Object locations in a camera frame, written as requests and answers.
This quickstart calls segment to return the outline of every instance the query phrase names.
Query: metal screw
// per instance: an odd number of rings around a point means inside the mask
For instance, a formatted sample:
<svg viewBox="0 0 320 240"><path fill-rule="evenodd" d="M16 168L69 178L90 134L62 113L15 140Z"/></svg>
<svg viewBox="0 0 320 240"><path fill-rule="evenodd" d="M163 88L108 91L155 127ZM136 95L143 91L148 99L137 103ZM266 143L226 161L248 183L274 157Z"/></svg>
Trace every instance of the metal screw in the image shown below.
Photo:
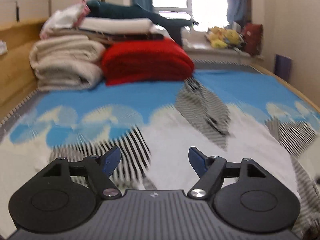
<svg viewBox="0 0 320 240"><path fill-rule="evenodd" d="M119 190L116 188L107 188L103 191L103 194L107 197L114 197L119 194Z"/></svg>
<svg viewBox="0 0 320 240"><path fill-rule="evenodd" d="M203 189L196 188L191 190L190 194L193 197L199 198L199 197L204 197L207 193Z"/></svg>

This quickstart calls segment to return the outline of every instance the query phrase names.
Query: bed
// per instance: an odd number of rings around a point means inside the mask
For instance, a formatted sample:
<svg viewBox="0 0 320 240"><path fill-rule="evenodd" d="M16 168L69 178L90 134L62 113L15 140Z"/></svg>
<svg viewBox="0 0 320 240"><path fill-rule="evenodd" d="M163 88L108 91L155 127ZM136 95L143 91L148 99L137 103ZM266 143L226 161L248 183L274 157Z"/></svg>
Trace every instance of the bed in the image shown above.
<svg viewBox="0 0 320 240"><path fill-rule="evenodd" d="M49 163L56 147L112 141L134 126L144 129L175 104L183 86L183 82L141 82L111 87L101 83L94 90L39 92L27 55L40 27L41 21L33 21L2 30L2 33L9 33L13 29L25 28L28 33L33 33L20 43L5 40L9 52L0 58L5 71L10 72L15 67L27 73L16 71L7 75L0 88L4 98L0 113L4 116L0 119L0 155L3 160L0 162L3 200L0 203L0 234L4 237L15 230L7 209L10 196ZM265 69L194 61L196 68L201 69L194 77L229 108L237 109L260 124L276 116L282 122L306 121L313 130L320 130L319 109ZM15 75L26 80L17 83ZM16 86L10 95L6 90L8 84ZM313 155L318 141L301 156L308 167L308 156ZM309 173L314 176L315 170Z"/></svg>

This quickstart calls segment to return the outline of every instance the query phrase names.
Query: beige blanket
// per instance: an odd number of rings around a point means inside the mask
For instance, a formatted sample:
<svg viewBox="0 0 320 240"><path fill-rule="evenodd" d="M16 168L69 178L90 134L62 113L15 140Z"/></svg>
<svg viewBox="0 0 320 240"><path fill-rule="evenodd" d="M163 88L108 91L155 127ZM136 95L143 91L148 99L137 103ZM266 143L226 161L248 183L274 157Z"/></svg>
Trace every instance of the beige blanket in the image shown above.
<svg viewBox="0 0 320 240"><path fill-rule="evenodd" d="M36 69L44 59L73 58L97 62L104 51L105 47L101 43L90 41L87 36L62 36L36 42L30 52L29 60L33 69Z"/></svg>
<svg viewBox="0 0 320 240"><path fill-rule="evenodd" d="M81 90L95 87L103 78L95 64L104 46L87 36L73 35L38 41L29 59L38 78L38 88L49 90Z"/></svg>

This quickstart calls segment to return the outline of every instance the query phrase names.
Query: wooden headboard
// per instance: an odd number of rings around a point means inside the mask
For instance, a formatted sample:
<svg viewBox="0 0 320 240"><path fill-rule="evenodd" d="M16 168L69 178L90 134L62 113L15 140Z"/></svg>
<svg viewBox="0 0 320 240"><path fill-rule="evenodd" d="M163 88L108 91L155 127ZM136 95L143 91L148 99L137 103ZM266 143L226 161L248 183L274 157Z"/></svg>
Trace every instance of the wooden headboard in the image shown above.
<svg viewBox="0 0 320 240"><path fill-rule="evenodd" d="M8 52L0 56L0 119L5 117L31 91L36 78L29 64L29 52L38 41L46 19L0 26L0 40Z"/></svg>

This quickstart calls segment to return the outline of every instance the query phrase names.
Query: window frame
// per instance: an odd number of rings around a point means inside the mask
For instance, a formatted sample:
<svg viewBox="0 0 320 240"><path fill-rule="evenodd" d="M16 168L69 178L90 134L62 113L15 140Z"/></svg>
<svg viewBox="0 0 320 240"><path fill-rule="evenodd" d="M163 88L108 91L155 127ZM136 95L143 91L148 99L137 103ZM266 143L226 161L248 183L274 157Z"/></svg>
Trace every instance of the window frame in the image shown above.
<svg viewBox="0 0 320 240"><path fill-rule="evenodd" d="M187 7L186 8L179 8L179 7L154 7L154 12L184 12L190 15L191 20L193 20L192 16L192 0L187 0Z"/></svg>

